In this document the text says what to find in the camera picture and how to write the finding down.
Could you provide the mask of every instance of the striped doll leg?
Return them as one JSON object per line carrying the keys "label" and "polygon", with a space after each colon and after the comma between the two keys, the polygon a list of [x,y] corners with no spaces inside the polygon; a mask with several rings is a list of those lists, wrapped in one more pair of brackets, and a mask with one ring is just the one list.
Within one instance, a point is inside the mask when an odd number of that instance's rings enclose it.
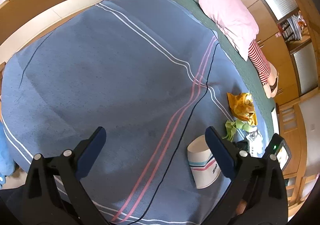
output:
{"label": "striped doll leg", "polygon": [[268,83],[267,79],[270,76],[271,69],[266,57],[255,40],[250,44],[248,57],[256,68],[262,85],[266,85]]}

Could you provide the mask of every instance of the metal screw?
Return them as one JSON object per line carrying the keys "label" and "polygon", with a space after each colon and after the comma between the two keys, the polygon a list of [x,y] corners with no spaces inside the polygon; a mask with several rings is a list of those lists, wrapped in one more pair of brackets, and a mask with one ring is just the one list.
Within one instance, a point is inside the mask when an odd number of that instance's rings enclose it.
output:
{"label": "metal screw", "polygon": [[41,154],[36,154],[34,157],[33,157],[35,160],[39,160],[41,158]]}
{"label": "metal screw", "polygon": [[275,161],[275,160],[277,160],[277,157],[276,157],[274,154],[271,154],[271,155],[270,155],[270,159],[271,159],[272,161]]}
{"label": "metal screw", "polygon": [[72,155],[72,151],[68,149],[68,150],[66,150],[66,151],[63,152],[63,155],[64,155],[65,157],[68,157],[68,156]]}
{"label": "metal screw", "polygon": [[239,155],[242,156],[242,157],[247,157],[247,156],[248,156],[248,152],[245,151],[245,150],[241,150],[241,151],[239,152]]}

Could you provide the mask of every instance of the paper cup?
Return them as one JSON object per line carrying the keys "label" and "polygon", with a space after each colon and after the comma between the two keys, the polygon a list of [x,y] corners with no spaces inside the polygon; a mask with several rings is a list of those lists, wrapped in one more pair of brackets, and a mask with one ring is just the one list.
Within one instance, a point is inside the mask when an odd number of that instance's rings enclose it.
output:
{"label": "paper cup", "polygon": [[187,150],[197,189],[208,187],[218,178],[221,169],[207,146],[204,135],[193,140]]}

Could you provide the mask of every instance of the black cable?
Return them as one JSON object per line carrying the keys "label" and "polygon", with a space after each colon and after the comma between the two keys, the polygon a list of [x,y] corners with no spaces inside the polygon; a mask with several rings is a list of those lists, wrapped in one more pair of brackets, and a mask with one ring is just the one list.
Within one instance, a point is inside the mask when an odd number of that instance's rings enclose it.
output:
{"label": "black cable", "polygon": [[161,179],[161,181],[159,182],[159,184],[158,184],[158,186],[157,186],[157,188],[156,188],[156,191],[155,191],[155,193],[153,194],[152,199],[151,199],[148,207],[146,208],[145,212],[143,213],[143,215],[142,215],[139,219],[137,219],[136,221],[133,221],[133,222],[127,224],[127,225],[131,225],[131,224],[134,224],[134,223],[136,223],[136,222],[138,222],[138,221],[141,221],[141,220],[143,219],[143,217],[147,214],[147,212],[148,212],[148,210],[149,210],[149,208],[150,208],[150,206],[151,206],[151,204],[152,204],[152,202],[153,202],[153,200],[154,200],[154,198],[155,198],[155,196],[156,196],[156,193],[158,192],[158,189],[159,189],[160,185],[162,184],[162,182],[163,182],[163,180],[164,180],[164,177],[165,177],[165,175],[167,174],[167,172],[168,172],[168,170],[169,170],[169,167],[170,167],[171,162],[172,162],[172,160],[173,160],[173,158],[174,158],[174,155],[176,154],[176,152],[177,152],[177,150],[178,150],[178,148],[179,148],[179,146],[180,146],[180,143],[181,143],[182,138],[183,138],[183,135],[184,135],[184,133],[185,133],[185,131],[186,131],[186,129],[187,129],[187,126],[188,126],[188,124],[189,124],[189,121],[190,121],[190,119],[191,119],[191,116],[192,116],[192,114],[193,114],[193,111],[195,110],[195,108],[196,108],[196,106],[198,105],[198,103],[204,98],[204,96],[205,96],[205,95],[207,94],[207,92],[208,92],[208,89],[209,89],[209,87],[208,87],[209,75],[210,75],[210,72],[211,72],[212,63],[213,63],[213,58],[214,58],[214,55],[215,55],[215,53],[216,53],[216,48],[217,48],[218,44],[219,44],[219,42],[216,44],[216,47],[214,48],[214,52],[213,52],[213,55],[212,55],[212,60],[211,60],[211,64],[210,64],[210,68],[209,68],[209,72],[208,72],[208,76],[207,76],[207,82],[205,83],[206,91],[205,91],[204,95],[198,100],[198,102],[193,106],[193,108],[192,108],[192,110],[191,110],[191,113],[190,113],[190,115],[189,115],[189,118],[188,118],[188,120],[187,120],[187,122],[186,122],[186,125],[184,126],[184,129],[183,129],[183,131],[182,131],[182,133],[181,133],[181,137],[180,137],[180,139],[179,139],[179,141],[178,141],[178,144],[177,144],[177,146],[176,146],[176,149],[174,150],[174,152],[173,152],[173,154],[172,154],[172,156],[171,156],[171,159],[170,159],[170,161],[169,161],[169,164],[168,164],[168,166],[167,166],[167,169],[165,170],[165,172],[164,172],[164,174],[163,174],[163,176],[162,176],[162,179]]}

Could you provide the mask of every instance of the wooden shelf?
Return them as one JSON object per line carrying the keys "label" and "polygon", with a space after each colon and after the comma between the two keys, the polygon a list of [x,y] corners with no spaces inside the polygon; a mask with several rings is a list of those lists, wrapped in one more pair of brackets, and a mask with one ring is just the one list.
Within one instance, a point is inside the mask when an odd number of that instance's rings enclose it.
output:
{"label": "wooden shelf", "polygon": [[302,32],[302,40],[289,41],[286,44],[290,52],[290,55],[292,55],[304,48],[305,46],[307,46],[309,43],[311,43],[311,37],[308,28],[305,27]]}

